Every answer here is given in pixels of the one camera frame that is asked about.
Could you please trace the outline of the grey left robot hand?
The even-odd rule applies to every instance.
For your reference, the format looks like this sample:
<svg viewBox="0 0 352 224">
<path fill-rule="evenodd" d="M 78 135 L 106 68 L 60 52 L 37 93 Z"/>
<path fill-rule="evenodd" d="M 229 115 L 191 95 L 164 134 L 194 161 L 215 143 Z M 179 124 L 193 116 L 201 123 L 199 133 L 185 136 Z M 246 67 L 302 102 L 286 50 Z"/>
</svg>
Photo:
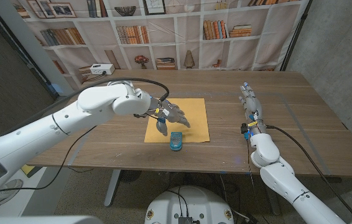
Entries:
<svg viewBox="0 0 352 224">
<path fill-rule="evenodd" d="M 170 123 L 180 123 L 186 127 L 190 127 L 190 123 L 185 117 L 185 113 L 178 105 L 171 103 L 168 100 L 160 101 L 157 98 L 151 98 L 151 104 L 146 111 L 147 115 L 154 115 L 157 117 L 157 130 L 164 136 L 167 136 L 166 121 Z"/>
</svg>

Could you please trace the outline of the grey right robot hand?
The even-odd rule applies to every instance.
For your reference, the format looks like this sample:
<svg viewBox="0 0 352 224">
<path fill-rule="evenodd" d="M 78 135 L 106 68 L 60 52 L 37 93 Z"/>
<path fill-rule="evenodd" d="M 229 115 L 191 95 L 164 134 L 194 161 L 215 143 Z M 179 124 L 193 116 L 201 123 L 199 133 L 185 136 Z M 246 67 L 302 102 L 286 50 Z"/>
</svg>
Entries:
<svg viewBox="0 0 352 224">
<path fill-rule="evenodd" d="M 247 82 L 240 86 L 242 96 L 239 97 L 244 107 L 244 114 L 248 121 L 249 132 L 252 135 L 266 133 L 266 126 L 262 119 L 262 106 L 253 89 Z"/>
</svg>

